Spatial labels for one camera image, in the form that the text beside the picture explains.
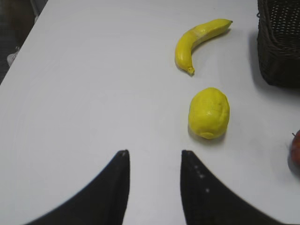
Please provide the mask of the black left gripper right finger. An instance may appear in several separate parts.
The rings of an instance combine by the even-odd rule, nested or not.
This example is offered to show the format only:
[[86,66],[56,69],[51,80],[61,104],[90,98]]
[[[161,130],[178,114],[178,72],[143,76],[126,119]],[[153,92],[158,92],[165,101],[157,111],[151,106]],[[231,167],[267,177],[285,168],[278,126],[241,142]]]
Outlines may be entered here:
[[180,195],[188,225],[278,225],[225,186],[191,150],[181,152]]

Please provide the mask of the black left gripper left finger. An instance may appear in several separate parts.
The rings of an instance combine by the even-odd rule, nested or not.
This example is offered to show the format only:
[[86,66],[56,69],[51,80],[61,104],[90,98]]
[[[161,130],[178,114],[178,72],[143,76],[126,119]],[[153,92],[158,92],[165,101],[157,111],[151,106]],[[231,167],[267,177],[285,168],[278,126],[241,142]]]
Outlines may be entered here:
[[68,201],[31,225],[121,225],[130,189],[130,157],[120,150],[107,166]]

